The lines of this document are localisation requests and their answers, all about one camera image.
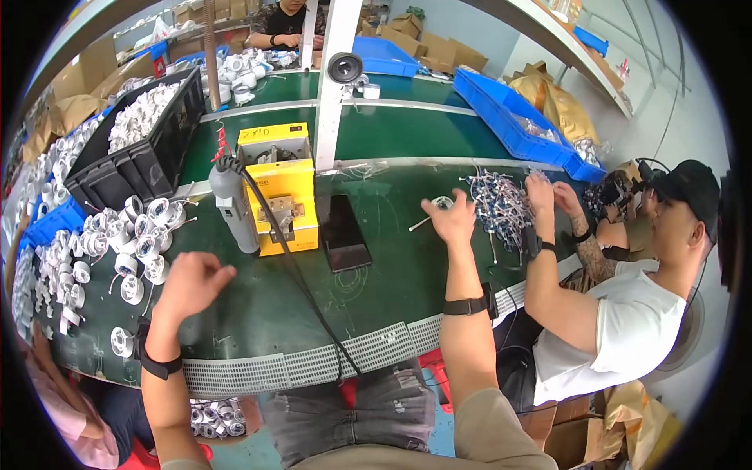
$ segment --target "hand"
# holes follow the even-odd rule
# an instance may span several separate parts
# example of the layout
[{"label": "hand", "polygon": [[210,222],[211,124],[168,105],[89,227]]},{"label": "hand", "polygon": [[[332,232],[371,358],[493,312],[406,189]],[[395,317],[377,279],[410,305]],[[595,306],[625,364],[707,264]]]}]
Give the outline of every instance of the hand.
[{"label": "hand", "polygon": [[551,183],[537,174],[531,174],[525,178],[525,187],[527,188],[530,208],[535,215],[546,210],[553,214],[553,186],[551,186]]},{"label": "hand", "polygon": [[32,352],[43,369],[47,369],[54,364],[52,353],[50,352],[50,341],[42,332],[42,325],[37,320],[32,323]]},{"label": "hand", "polygon": [[475,228],[475,202],[468,201],[468,195],[457,188],[452,193],[455,199],[450,209],[439,209],[428,199],[421,201],[420,207],[431,217],[433,228],[448,247],[469,247]]},{"label": "hand", "polygon": [[577,199],[577,193],[563,181],[557,181],[553,184],[553,200],[570,217],[576,217],[583,213]]},{"label": "hand", "polygon": [[300,44],[300,35],[279,35],[275,38],[274,43],[297,47]]},{"label": "hand", "polygon": [[230,265],[222,266],[213,253],[180,253],[172,263],[162,295],[154,306],[152,320],[160,317],[180,325],[211,305],[237,273]]}]

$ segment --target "smartphone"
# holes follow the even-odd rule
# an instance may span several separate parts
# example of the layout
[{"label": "smartphone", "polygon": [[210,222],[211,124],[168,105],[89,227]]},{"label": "smartphone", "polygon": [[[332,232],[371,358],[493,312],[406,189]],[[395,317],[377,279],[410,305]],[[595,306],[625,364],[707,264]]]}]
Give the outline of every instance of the smartphone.
[{"label": "smartphone", "polygon": [[373,260],[346,195],[316,199],[319,235],[332,272],[370,265]]}]

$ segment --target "brown paper bag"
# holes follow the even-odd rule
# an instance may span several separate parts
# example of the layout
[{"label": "brown paper bag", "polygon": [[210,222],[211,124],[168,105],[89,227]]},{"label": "brown paper bag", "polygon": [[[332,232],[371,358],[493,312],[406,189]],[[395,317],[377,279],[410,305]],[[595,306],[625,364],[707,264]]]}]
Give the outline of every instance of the brown paper bag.
[{"label": "brown paper bag", "polygon": [[665,406],[645,392],[640,381],[612,387],[606,394],[606,435],[619,432],[619,425],[623,426],[626,432],[626,449],[634,470],[645,468],[645,463],[648,457],[651,457],[667,422],[675,423],[675,419],[672,419]]},{"label": "brown paper bag", "polygon": [[525,67],[524,77],[509,83],[509,87],[518,92],[535,109],[542,112],[569,142],[583,138],[592,138],[601,144],[596,128],[590,116],[580,102],[559,86],[554,85],[550,75],[545,73],[545,64]]}]

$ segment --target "tattoo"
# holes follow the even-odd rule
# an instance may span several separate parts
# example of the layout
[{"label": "tattoo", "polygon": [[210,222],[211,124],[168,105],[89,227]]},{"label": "tattoo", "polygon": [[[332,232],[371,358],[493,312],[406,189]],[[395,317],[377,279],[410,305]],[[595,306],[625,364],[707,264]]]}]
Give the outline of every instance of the tattoo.
[{"label": "tattoo", "polygon": [[[590,226],[585,214],[572,218],[572,233],[575,236],[583,235],[589,229]],[[585,271],[595,282],[601,283],[614,276],[618,261],[606,259],[603,256],[601,247],[594,236],[591,235],[587,240],[577,244],[577,255],[580,257]]]}]

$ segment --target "gray jeans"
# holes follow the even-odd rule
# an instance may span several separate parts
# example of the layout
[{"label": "gray jeans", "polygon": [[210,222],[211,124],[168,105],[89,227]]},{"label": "gray jeans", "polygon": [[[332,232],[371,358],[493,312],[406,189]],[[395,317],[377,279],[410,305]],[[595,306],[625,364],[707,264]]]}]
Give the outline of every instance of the gray jeans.
[{"label": "gray jeans", "polygon": [[308,457],[355,444],[428,452],[436,421],[435,395],[417,359],[361,375],[355,407],[337,383],[274,393],[262,406],[274,448],[289,468]]}]

